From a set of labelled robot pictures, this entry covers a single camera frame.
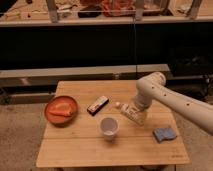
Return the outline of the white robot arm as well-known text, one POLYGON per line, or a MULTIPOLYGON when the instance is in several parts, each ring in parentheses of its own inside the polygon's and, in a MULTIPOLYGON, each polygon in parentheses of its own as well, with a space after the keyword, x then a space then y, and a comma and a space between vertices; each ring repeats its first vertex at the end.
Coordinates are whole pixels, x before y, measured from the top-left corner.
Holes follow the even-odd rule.
POLYGON ((182 95, 165 87, 166 77, 154 72, 136 81, 135 106, 147 110, 157 100, 213 136, 213 105, 182 95))

